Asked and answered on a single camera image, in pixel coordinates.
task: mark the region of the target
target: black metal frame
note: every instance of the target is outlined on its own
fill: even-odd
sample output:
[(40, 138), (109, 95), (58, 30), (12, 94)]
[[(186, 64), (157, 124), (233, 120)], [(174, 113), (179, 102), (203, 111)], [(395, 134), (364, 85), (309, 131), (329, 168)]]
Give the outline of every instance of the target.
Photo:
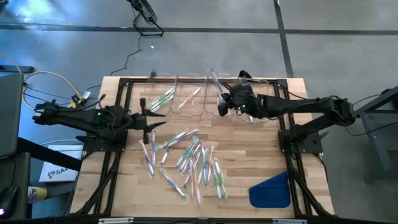
[[(398, 109), (394, 110), (378, 110), (381, 106), (393, 102), (394, 107), (396, 107), (396, 100), (398, 98), (398, 86), (383, 92), (379, 97), (365, 104), (364, 106), (357, 109), (354, 113), (357, 117), (361, 118), (363, 126), (366, 132), (372, 130), (370, 127), (370, 120), (368, 114), (382, 113), (382, 114), (396, 114)], [(389, 153), (386, 148), (384, 148), (380, 143), (380, 138), (376, 137), (377, 132), (368, 133), (369, 142), (375, 149), (379, 163), (381, 165), (382, 171), (377, 174), (369, 174), (364, 177), (366, 182), (372, 182), (375, 180), (382, 179), (398, 179), (398, 169), (394, 168)]]
[(159, 25), (157, 25), (157, 23), (155, 21), (152, 21), (151, 23), (153, 23), (158, 29), (160, 29), (161, 33), (159, 33), (159, 34), (144, 34), (144, 32), (145, 32), (144, 29), (145, 28), (140, 28), (137, 25), (138, 19), (139, 19), (140, 16), (141, 16), (141, 14), (138, 14), (138, 16), (136, 16), (136, 18), (134, 19), (134, 22), (132, 23), (132, 25), (134, 26), (134, 28), (136, 28), (136, 30), (138, 31), (138, 33), (140, 33), (141, 36), (143, 36), (143, 37), (157, 37), (157, 36), (163, 37), (164, 30)]
[[(122, 97), (122, 92), (123, 92), (123, 88), (127, 85), (127, 93), (126, 93), (126, 100), (124, 102), (124, 109), (128, 110), (129, 108), (129, 104), (130, 104), (130, 99), (131, 99), (131, 93), (132, 93), (132, 86), (134, 83), (147, 83), (149, 80), (152, 82), (162, 82), (162, 83), (173, 83), (175, 82), (174, 79), (170, 79), (170, 78), (156, 78), (153, 79), (153, 77), (156, 76), (155, 72), (152, 72), (149, 78), (120, 78), (119, 80), (119, 85), (118, 85), (118, 91), (116, 93), (116, 101), (115, 101), (115, 105), (120, 105), (121, 102), (121, 97)], [(234, 83), (236, 82), (236, 79), (230, 79), (230, 78), (220, 78), (219, 79), (220, 82), (226, 82), (226, 83)], [(288, 86), (287, 86), (287, 82), (286, 79), (271, 79), (271, 80), (267, 80), (271, 85), (274, 86), (274, 91), (275, 91), (275, 95), (277, 97), (280, 97), (280, 93), (279, 93), (279, 89), (278, 87), (282, 87), (284, 89), (284, 98), (285, 99), (290, 99), (289, 98), (289, 94), (288, 94)], [(179, 83), (195, 83), (197, 82), (196, 79), (191, 79), (191, 78), (178, 78), (178, 82)], [(294, 117), (292, 116), (292, 114), (289, 114), (289, 122), (290, 125), (294, 124)], [(280, 124), (280, 128), (281, 130), (285, 130), (286, 129), (286, 125), (285, 125), (285, 121), (283, 118), (279, 118), (279, 124)], [(297, 158), (297, 169), (298, 169), (298, 174), (300, 176), (300, 178), (303, 180), (303, 182), (306, 184), (305, 181), (305, 173), (304, 173), (304, 168), (303, 168), (303, 162), (302, 162), (302, 157), (300, 153), (293, 153), (295, 154), (295, 157)], [(105, 156), (104, 156), (104, 161), (103, 161), (103, 167), (101, 170), (101, 175), (100, 175), (100, 183), (102, 183), (104, 181), (104, 179), (106, 178), (107, 175), (107, 171), (108, 171), (108, 164), (109, 164), (109, 160), (111, 158), (111, 152), (105, 152)], [(117, 170), (119, 169), (119, 162), (120, 162), (120, 158), (121, 158), (121, 153), (120, 152), (116, 152), (116, 156), (114, 159), (114, 162), (117, 163), (116, 166), (116, 173), (112, 176), (112, 180), (111, 180), (111, 185), (109, 187), (109, 193), (108, 193), (108, 199), (106, 202), (106, 208), (104, 210), (104, 214), (106, 215), (111, 215), (111, 210), (112, 210), (112, 205), (113, 205), (113, 197), (114, 197), (114, 190), (116, 187), (116, 179), (118, 176), (118, 172)], [(289, 166), (289, 164), (292, 164), (291, 161), (291, 154), (289, 153), (285, 153), (285, 159), (286, 159), (286, 164), (287, 166)], [(292, 177), (292, 175), (289, 175), (289, 184), (290, 186), (295, 186), (295, 180)], [(100, 210), (101, 210), (101, 202), (102, 202), (102, 194), (103, 192), (100, 193), (98, 199), (96, 200), (95, 203), (95, 207), (94, 207), (94, 214), (99, 214)], [(290, 188), (290, 194), (292, 196), (292, 203), (293, 203), (293, 208), (294, 208), (294, 214), (295, 217), (297, 217), (298, 215), (302, 215), (302, 212), (300, 210), (299, 207), (299, 198), (297, 196), (297, 189), (295, 187), (291, 187)], [(310, 203), (307, 199), (307, 197), (304, 197), (304, 204), (305, 204), (305, 213), (308, 215), (312, 214), (312, 209), (310, 206)], [(261, 220), (262, 222), (269, 222), (271, 219), (242, 219), (245, 222), (248, 221), (259, 221)]]

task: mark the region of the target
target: concrete floor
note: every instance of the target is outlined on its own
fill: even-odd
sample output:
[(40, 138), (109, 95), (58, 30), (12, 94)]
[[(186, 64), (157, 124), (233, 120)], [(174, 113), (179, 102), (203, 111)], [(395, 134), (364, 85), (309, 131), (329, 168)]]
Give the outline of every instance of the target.
[[(272, 0), (149, 2), (164, 27), (278, 28)], [(279, 2), (286, 29), (398, 29), (398, 2), (393, 0)], [(0, 15), (3, 23), (131, 27), (132, 20), (124, 0), (15, 0)], [(21, 65), (61, 73), (83, 91), (123, 67), (126, 55), (136, 51), (138, 38), (136, 32), (0, 30), (0, 51)], [(308, 96), (338, 95), (351, 102), (397, 85), (397, 41), (397, 35), (287, 35), (294, 77), (304, 78)], [(163, 38), (142, 38), (141, 49), (130, 58), (127, 69), (115, 75), (148, 75), (151, 70), (180, 75), (206, 73), (212, 67), (232, 75), (245, 69), (257, 77), (287, 76), (279, 34), (173, 32)], [(9, 62), (0, 58), (0, 63)], [(30, 84), (58, 95), (73, 93), (70, 88), (56, 88), (55, 84), (63, 85), (63, 81), (51, 76), (32, 78)], [(29, 102), (34, 105), (39, 101)], [(71, 139), (81, 134), (62, 126), (38, 126), (31, 117), (31, 110), (23, 106), (20, 136), (31, 141)], [(363, 131), (360, 122), (350, 130)], [(330, 134), (322, 143), (336, 214), (398, 222), (398, 183), (363, 181), (367, 172), (377, 169), (377, 164), (369, 160), (373, 153), (367, 137), (351, 137), (337, 126), (326, 131)], [(39, 178), (41, 165), (33, 162), (32, 180)], [(65, 200), (55, 198), (36, 204), (34, 217), (60, 215)]]

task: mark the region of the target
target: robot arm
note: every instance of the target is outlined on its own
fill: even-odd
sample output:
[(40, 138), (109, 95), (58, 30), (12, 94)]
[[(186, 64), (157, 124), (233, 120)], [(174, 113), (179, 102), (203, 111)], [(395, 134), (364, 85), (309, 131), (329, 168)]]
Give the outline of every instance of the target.
[(142, 113), (128, 114), (120, 106), (105, 106), (101, 109), (73, 110), (55, 104), (55, 101), (37, 104), (33, 120), (41, 125), (62, 124), (71, 128), (85, 131), (96, 138), (110, 144), (117, 144), (123, 132), (128, 129), (143, 130), (144, 142), (148, 143), (147, 133), (164, 124), (159, 122), (147, 124), (147, 116), (165, 115), (157, 114), (145, 109), (145, 98), (140, 99)]
[(221, 94), (225, 103), (218, 105), (220, 116), (227, 114), (228, 109), (246, 113), (254, 118), (275, 119), (286, 113), (323, 113), (324, 115), (306, 124), (295, 124), (290, 127), (291, 141), (305, 139), (309, 134), (332, 126), (349, 126), (354, 123), (354, 111), (347, 99), (337, 96), (305, 100), (285, 100), (274, 96), (258, 94), (254, 96), (250, 85), (237, 84), (228, 86), (222, 83), (229, 93)]

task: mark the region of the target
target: black cable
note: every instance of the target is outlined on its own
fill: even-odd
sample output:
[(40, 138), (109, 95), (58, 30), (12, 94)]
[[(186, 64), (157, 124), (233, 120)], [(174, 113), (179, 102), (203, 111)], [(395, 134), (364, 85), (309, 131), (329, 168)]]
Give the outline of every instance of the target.
[(95, 86), (88, 87), (86, 91), (88, 91), (88, 90), (90, 90), (92, 88), (97, 88), (97, 87), (101, 87), (101, 85), (95, 85)]
[(83, 108), (80, 108), (80, 109), (77, 109), (77, 110), (59, 110), (59, 112), (77, 112), (77, 111), (85, 110), (85, 109), (90, 108), (90, 107), (96, 105), (97, 103), (101, 102), (101, 101), (105, 98), (105, 96), (106, 96), (106, 95), (103, 94), (103, 95), (99, 98), (99, 100), (97, 100), (95, 103), (92, 103), (92, 104), (90, 104), (90, 105), (88, 105), (88, 106), (85, 106), (85, 107), (83, 107)]
[(102, 107), (102, 105), (101, 105), (101, 102), (98, 102), (98, 106), (99, 106), (99, 108), (101, 108), (102, 110), (104, 110), (104, 111), (107, 111), (111, 116), (112, 116), (112, 124), (111, 124), (111, 129), (113, 129), (114, 128), (114, 125), (116, 124), (116, 117), (115, 117), (115, 115), (110, 111), (110, 110), (106, 110), (106, 109), (104, 109), (103, 107)]
[(129, 122), (127, 122), (127, 124), (125, 124), (125, 125), (123, 125), (121, 127), (118, 127), (118, 128), (113, 128), (112, 130), (122, 130), (122, 129), (128, 127), (134, 121), (130, 116), (129, 116), (129, 118), (130, 118), (130, 120), (129, 120)]
[(127, 64), (128, 64), (128, 62), (129, 62), (129, 57), (130, 57), (130, 56), (133, 56), (133, 55), (135, 55), (136, 53), (138, 53), (138, 52), (141, 51), (141, 46), (140, 46), (141, 37), (142, 37), (142, 35), (140, 35), (140, 37), (138, 38), (138, 50), (137, 50), (136, 52), (131, 53), (131, 54), (129, 54), (129, 55), (127, 56), (126, 63), (124, 63), (124, 67), (123, 67), (123, 68), (120, 68), (120, 69), (117, 69), (117, 70), (111, 72), (111, 73), (109, 74), (109, 76), (112, 76), (113, 73), (120, 72), (121, 70), (127, 69)]
[(289, 94), (291, 94), (291, 95), (294, 95), (295, 97), (297, 97), (297, 98), (300, 98), (300, 99), (303, 99), (303, 100), (307, 100), (307, 98), (305, 98), (305, 97), (302, 97), (302, 96), (297, 96), (296, 94), (294, 94), (294, 93), (292, 93), (292, 92), (289, 92), (286, 88), (284, 88), (284, 87), (282, 87), (282, 85), (278, 82), (278, 80), (276, 80), (276, 82), (280, 85), (280, 86), (275, 86), (276, 88), (278, 88), (278, 89), (281, 89), (281, 90), (284, 90), (284, 91), (286, 91), (287, 93), (289, 93)]
[[(29, 94), (27, 94), (27, 93), (23, 93), (23, 92), (22, 92), (22, 94), (24, 94), (25, 96), (29, 96), (29, 97), (38, 99), (38, 100), (42, 100), (42, 101), (47, 102), (47, 103), (51, 103), (51, 102), (49, 102), (49, 101), (47, 101), (47, 100), (43, 100), (43, 99), (41, 99), (41, 98), (39, 98), (39, 97), (32, 96), (32, 95), (29, 95)], [(69, 102), (69, 103), (57, 103), (57, 105), (67, 105), (67, 104), (70, 104), (70, 102)]]
[(231, 93), (233, 93), (234, 95), (237, 95), (237, 96), (250, 96), (250, 97), (253, 97), (253, 98), (257, 99), (254, 95), (243, 95), (243, 94), (236, 93), (236, 92), (232, 89), (232, 87), (231, 87), (230, 85), (228, 85), (227, 83), (221, 82), (221, 84), (222, 84), (228, 91), (230, 91)]
[(324, 168), (324, 170), (325, 170), (326, 181), (329, 182), (329, 178), (328, 178), (328, 169), (326, 168), (325, 162), (323, 161), (323, 159), (322, 159), (318, 154), (313, 153), (313, 155), (316, 156), (316, 157), (318, 157), (319, 161), (322, 163), (323, 168)]
[(68, 98), (68, 97), (58, 96), (58, 95), (55, 95), (55, 94), (52, 94), (52, 93), (47, 93), (47, 92), (44, 92), (44, 91), (35, 90), (35, 89), (33, 89), (33, 88), (29, 87), (29, 86), (24, 86), (24, 88), (28, 88), (30, 90), (33, 90), (33, 91), (36, 91), (36, 92), (39, 92), (39, 93), (44, 93), (44, 94), (47, 94), (47, 95), (50, 95), (50, 96), (55, 96), (55, 97), (59, 97), (59, 98), (70, 100), (70, 98)]
[(362, 98), (362, 99), (358, 100), (357, 102), (353, 103), (353, 106), (356, 105), (357, 103), (360, 103), (360, 102), (364, 101), (364, 100), (367, 100), (367, 99), (375, 97), (375, 96), (380, 96), (380, 95), (381, 94), (375, 94), (375, 95), (371, 95), (371, 96), (367, 96), (365, 98)]
[(67, 213), (67, 210), (68, 210), (68, 207), (69, 207), (69, 203), (71, 202), (71, 199), (72, 199), (73, 189), (75, 189), (75, 187), (76, 187), (77, 178), (78, 178), (79, 174), (80, 174), (80, 172), (77, 173), (77, 175), (76, 175), (76, 178), (75, 178), (75, 181), (73, 183), (72, 189), (71, 189), (71, 191), (69, 193), (69, 197), (68, 197), (68, 200), (67, 200), (67, 205), (65, 206), (65, 209), (62, 212), (62, 216), (65, 216), (65, 214)]
[[(372, 97), (375, 97), (375, 96), (380, 96), (380, 95), (381, 95), (381, 94), (375, 94), (375, 95), (371, 95), (371, 96), (364, 97), (364, 98), (358, 100), (357, 102), (353, 103), (353, 106), (356, 105), (356, 104), (358, 104), (359, 102), (362, 102), (362, 101), (367, 100), (367, 99), (369, 99), (369, 98), (372, 98)], [(389, 124), (386, 124), (386, 125), (384, 125), (384, 126), (375, 128), (375, 129), (373, 129), (373, 130), (370, 130), (370, 131), (368, 131), (368, 132), (361, 133), (361, 134), (353, 134), (353, 133), (351, 133), (351, 132), (348, 130), (347, 126), (345, 126), (345, 129), (346, 129), (347, 133), (348, 133), (350, 136), (358, 137), (358, 136), (362, 136), (362, 135), (365, 135), (365, 134), (372, 133), (372, 132), (374, 132), (374, 131), (378, 131), (378, 130), (380, 130), (380, 129), (382, 129), (382, 128), (386, 128), (386, 127), (391, 126), (391, 125), (393, 125), (393, 124), (398, 124), (398, 122), (389, 123)]]
[(380, 129), (386, 128), (386, 127), (391, 126), (391, 125), (393, 125), (393, 124), (398, 124), (398, 121), (397, 121), (397, 122), (393, 122), (393, 123), (386, 124), (386, 125), (384, 125), (384, 126), (375, 128), (375, 129), (373, 129), (373, 130), (370, 130), (370, 131), (368, 131), (368, 132), (361, 133), (361, 134), (352, 134), (352, 133), (348, 130), (347, 126), (345, 126), (345, 128), (346, 128), (346, 130), (347, 130), (347, 133), (348, 133), (350, 136), (358, 137), (358, 136), (362, 136), (362, 135), (365, 135), (365, 134), (372, 133), (372, 132), (374, 132), (374, 131), (378, 131), (378, 130), (380, 130)]

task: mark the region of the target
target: wooden table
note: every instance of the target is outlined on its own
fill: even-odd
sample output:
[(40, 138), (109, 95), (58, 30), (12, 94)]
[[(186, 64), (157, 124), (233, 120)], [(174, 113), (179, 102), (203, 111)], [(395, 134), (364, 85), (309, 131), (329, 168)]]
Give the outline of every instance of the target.
[[(120, 77), (104, 77), (101, 92), (106, 94), (103, 105), (114, 105)], [(307, 96), (304, 81), (301, 78), (288, 78), (289, 91), (299, 96)], [(139, 111), (139, 98), (146, 97), (153, 101), (165, 93), (172, 84), (135, 83), (132, 88), (130, 110)], [(287, 208), (255, 208), (249, 202), (248, 188), (286, 171), (285, 158), (280, 152), (277, 138), (278, 121), (264, 119), (260, 123), (248, 123), (246, 115), (230, 114), (217, 116), (216, 88), (204, 86), (194, 97), (194, 104), (187, 103), (182, 110), (177, 107), (200, 84), (178, 84), (174, 102), (158, 111), (167, 113), (166, 118), (150, 118), (149, 123), (168, 121), (157, 128), (156, 142), (169, 140), (174, 132), (186, 129), (200, 129), (197, 136), (205, 146), (215, 146), (213, 158), (220, 160), (225, 176), (229, 197), (218, 204), (213, 179), (209, 186), (200, 187), (202, 205), (189, 198), (184, 200), (176, 193), (159, 169), (167, 170), (171, 178), (182, 186), (185, 177), (175, 170), (175, 164), (182, 155), (189, 140), (175, 145), (164, 166), (160, 160), (164, 151), (156, 155), (155, 177), (150, 178), (144, 156), (138, 144), (142, 138), (141, 131), (129, 131), (127, 146), (122, 154), (119, 174), (114, 195), (112, 216), (129, 217), (211, 217), (211, 218), (291, 218), (294, 216), (292, 204)], [(255, 93), (274, 95), (273, 87), (268, 84), (253, 85)], [(306, 123), (312, 119), (310, 114), (295, 114), (295, 122)], [(77, 211), (88, 200), (97, 187), (103, 152), (95, 152), (84, 160), (81, 167), (76, 191), (73, 197), (71, 212)], [(303, 154), (303, 164), (309, 189), (326, 210), (333, 213), (325, 171), (321, 162), (312, 154)], [(298, 189), (300, 208), (304, 211), (302, 193)], [(105, 207), (107, 189), (104, 191), (102, 209)]]

